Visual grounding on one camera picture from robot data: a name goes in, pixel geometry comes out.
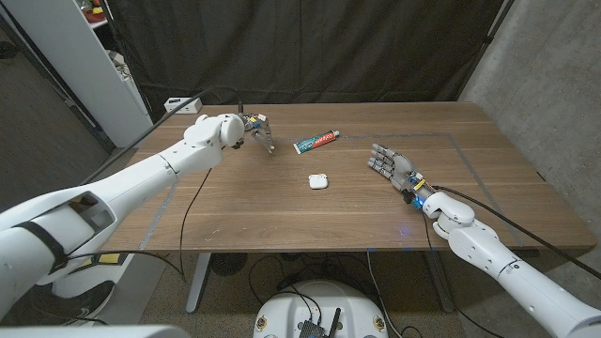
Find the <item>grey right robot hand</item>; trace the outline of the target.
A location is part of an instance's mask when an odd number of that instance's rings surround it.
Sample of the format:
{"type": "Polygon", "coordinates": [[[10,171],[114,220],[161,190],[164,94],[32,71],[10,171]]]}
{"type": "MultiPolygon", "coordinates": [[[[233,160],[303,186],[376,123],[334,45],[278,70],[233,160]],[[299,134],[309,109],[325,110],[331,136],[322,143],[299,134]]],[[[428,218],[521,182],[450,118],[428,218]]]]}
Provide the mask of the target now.
{"type": "Polygon", "coordinates": [[[406,204],[422,209],[425,200],[436,192],[403,154],[380,144],[372,144],[371,154],[367,164],[391,181],[406,204]]]}

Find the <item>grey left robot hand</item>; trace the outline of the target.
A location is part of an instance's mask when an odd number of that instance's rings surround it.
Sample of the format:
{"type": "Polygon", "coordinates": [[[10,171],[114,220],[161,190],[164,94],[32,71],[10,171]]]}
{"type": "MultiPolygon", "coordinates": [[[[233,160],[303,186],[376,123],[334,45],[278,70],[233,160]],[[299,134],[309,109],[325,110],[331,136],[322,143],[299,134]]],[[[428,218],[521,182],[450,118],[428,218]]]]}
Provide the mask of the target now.
{"type": "Polygon", "coordinates": [[[244,129],[269,153],[274,149],[270,123],[265,115],[242,114],[244,129]]]}

